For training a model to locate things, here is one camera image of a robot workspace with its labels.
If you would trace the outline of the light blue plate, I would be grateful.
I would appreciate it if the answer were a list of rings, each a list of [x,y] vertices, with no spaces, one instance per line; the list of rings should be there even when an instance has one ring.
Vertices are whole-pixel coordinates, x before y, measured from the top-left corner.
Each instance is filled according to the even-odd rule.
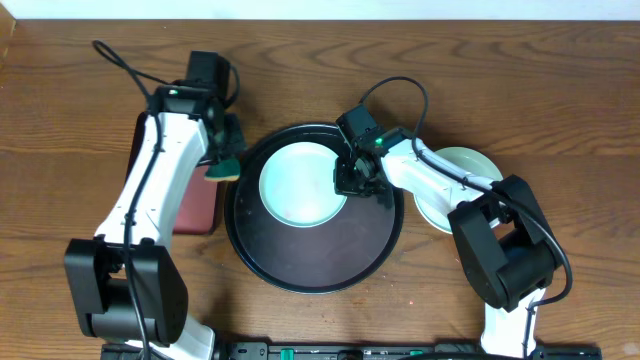
[[[335,217],[347,197],[334,189],[338,155],[315,142],[295,142],[278,149],[264,164],[259,194],[266,210],[281,223],[319,226]]]
[[[465,147],[447,147],[436,151],[436,154],[456,166],[475,175],[491,178],[494,181],[503,180],[504,177],[498,167],[482,153]],[[434,228],[451,234],[449,220],[445,215],[438,213],[427,202],[414,196],[414,202],[423,218]]]

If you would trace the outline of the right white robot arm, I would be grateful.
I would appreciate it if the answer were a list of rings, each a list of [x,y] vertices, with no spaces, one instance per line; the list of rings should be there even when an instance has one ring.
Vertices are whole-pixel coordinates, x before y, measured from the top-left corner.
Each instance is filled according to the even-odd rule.
[[[469,172],[402,128],[340,133],[349,153],[336,164],[337,193],[369,196],[394,186],[446,218],[465,276],[486,305],[483,350],[529,358],[545,289],[567,264],[530,186],[515,175]]]

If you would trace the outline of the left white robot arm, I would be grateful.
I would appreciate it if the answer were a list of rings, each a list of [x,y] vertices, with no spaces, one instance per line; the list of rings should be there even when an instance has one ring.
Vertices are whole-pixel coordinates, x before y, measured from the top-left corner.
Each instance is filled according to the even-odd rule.
[[[121,341],[142,359],[210,359],[214,331],[188,313],[171,259],[174,225],[197,166],[235,181],[246,147],[223,85],[176,81],[148,99],[144,137],[113,209],[89,240],[73,239],[64,267],[82,333]]]

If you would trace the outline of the green and yellow sponge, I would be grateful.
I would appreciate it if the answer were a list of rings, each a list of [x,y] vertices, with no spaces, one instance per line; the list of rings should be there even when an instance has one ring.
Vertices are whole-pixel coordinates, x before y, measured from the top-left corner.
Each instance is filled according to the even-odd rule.
[[[211,182],[232,182],[239,179],[240,173],[240,162],[237,158],[232,157],[210,164],[204,174],[204,178]]]

